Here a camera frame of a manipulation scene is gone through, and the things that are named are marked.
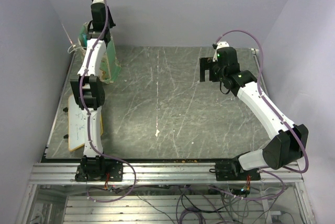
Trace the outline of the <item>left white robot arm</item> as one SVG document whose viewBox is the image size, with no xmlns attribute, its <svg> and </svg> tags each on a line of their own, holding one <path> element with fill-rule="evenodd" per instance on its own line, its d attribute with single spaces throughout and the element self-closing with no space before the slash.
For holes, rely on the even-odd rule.
<svg viewBox="0 0 335 224">
<path fill-rule="evenodd" d="M 101 143 L 101 112 L 105 91 L 99 78 L 101 60 L 110 41 L 114 25 L 108 6 L 103 1 L 91 4 L 92 20 L 86 34 L 86 53 L 77 77 L 71 79 L 69 98 L 69 148 L 83 146 L 81 167 L 96 181 L 107 173 Z"/>
</svg>

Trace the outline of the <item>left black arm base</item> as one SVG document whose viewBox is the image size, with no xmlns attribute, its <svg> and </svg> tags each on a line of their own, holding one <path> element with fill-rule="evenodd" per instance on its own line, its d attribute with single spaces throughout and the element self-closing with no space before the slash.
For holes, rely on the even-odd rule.
<svg viewBox="0 0 335 224">
<path fill-rule="evenodd" d="M 111 181 L 121 182 L 123 176 L 123 163 L 103 156 L 94 158 L 83 156 L 75 173 L 76 182 Z"/>
</svg>

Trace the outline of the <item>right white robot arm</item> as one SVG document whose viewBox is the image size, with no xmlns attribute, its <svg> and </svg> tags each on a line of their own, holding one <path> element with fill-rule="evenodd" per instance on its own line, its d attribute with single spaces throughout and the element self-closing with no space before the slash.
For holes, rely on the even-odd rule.
<svg viewBox="0 0 335 224">
<path fill-rule="evenodd" d="M 308 129 L 286 117 L 261 89 L 256 77 L 248 70 L 240 70 L 237 52 L 226 42 L 214 44 L 213 57 L 200 58 L 200 81 L 218 82 L 220 88 L 244 102 L 264 127 L 270 142 L 261 150 L 247 152 L 237 157 L 231 174 L 244 179 L 249 170 L 270 167 L 274 170 L 288 168 L 288 164 L 306 158 Z"/>
</svg>

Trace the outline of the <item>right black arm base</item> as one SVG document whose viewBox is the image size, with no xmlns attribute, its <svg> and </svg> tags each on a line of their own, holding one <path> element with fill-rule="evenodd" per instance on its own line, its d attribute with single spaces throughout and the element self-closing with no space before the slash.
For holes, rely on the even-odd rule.
<svg viewBox="0 0 335 224">
<path fill-rule="evenodd" d="M 261 175 L 258 169 L 244 170 L 238 160 L 223 159 L 215 163 L 214 168 L 209 169 L 215 174 L 216 181 L 259 181 Z"/>
</svg>

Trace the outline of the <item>green white paper bag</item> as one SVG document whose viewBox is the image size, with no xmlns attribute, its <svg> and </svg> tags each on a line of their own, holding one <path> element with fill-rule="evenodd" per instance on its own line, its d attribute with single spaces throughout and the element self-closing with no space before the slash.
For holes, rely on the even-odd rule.
<svg viewBox="0 0 335 224">
<path fill-rule="evenodd" d="M 85 22 L 80 30 L 79 36 L 77 38 L 80 45 L 79 51 L 77 54 L 81 57 L 82 66 L 80 67 L 78 74 L 81 74 L 84 71 L 86 66 L 86 56 L 89 53 L 89 48 L 87 48 L 87 38 L 86 34 L 88 31 L 89 22 Z M 106 84 L 113 83 L 121 70 L 121 65 L 116 57 L 116 50 L 114 45 L 113 35 L 109 35 L 110 41 L 106 46 L 106 51 L 102 56 L 98 76 L 100 80 Z"/>
</svg>

